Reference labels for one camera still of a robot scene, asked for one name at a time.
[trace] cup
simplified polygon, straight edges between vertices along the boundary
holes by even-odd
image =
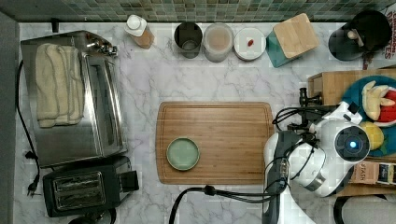
[[[179,52],[186,58],[195,58],[201,49],[201,28],[194,22],[182,22],[175,30],[174,39]]]

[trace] toaster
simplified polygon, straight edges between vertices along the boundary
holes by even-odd
[[[94,213],[118,207],[138,190],[136,171],[125,156],[77,162],[43,177],[49,217]]]

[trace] ceramic bowl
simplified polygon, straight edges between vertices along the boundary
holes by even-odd
[[[198,146],[187,137],[179,137],[169,144],[166,159],[171,166],[179,171],[187,171],[199,160]]]

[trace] kitchen counter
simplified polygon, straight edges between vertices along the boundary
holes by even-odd
[[[208,24],[200,24],[203,31]],[[244,27],[256,27],[269,35],[275,23],[233,23],[236,34]],[[260,101],[270,104],[273,116],[281,108],[298,105],[299,88],[306,79],[323,71],[361,69],[361,61],[340,62],[328,51],[330,34],[343,23],[313,23],[320,45],[300,59],[274,68],[266,52],[253,62],[239,60],[233,52],[222,63],[212,63],[201,52],[188,60],[176,54],[173,32],[176,23],[150,23],[155,41],[151,49],[139,48],[123,30],[123,23],[61,23],[60,33],[87,30],[119,47],[120,98],[128,121],[128,143],[133,169],[139,173],[140,190],[118,210],[118,222],[167,223],[177,195],[190,186],[164,185],[155,162],[155,127],[163,101]],[[52,35],[49,23],[20,23],[21,40]],[[26,98],[25,87],[21,91]],[[36,173],[33,161],[23,155],[27,138],[17,121],[15,161],[14,223],[68,223],[71,217],[48,217],[42,195],[27,197],[27,186]],[[43,170],[43,175],[50,170]],[[262,186],[215,186],[217,189],[262,192]],[[317,223],[332,222],[334,197],[318,198],[292,183],[294,199]],[[42,185],[37,193],[42,193]],[[262,206],[240,203],[203,193],[184,196],[176,223],[262,223]]]

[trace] toaster oven door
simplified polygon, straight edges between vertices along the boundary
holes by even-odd
[[[88,70],[87,91],[91,96],[91,120],[97,147],[104,157],[125,149],[114,64],[103,56],[85,57]]]

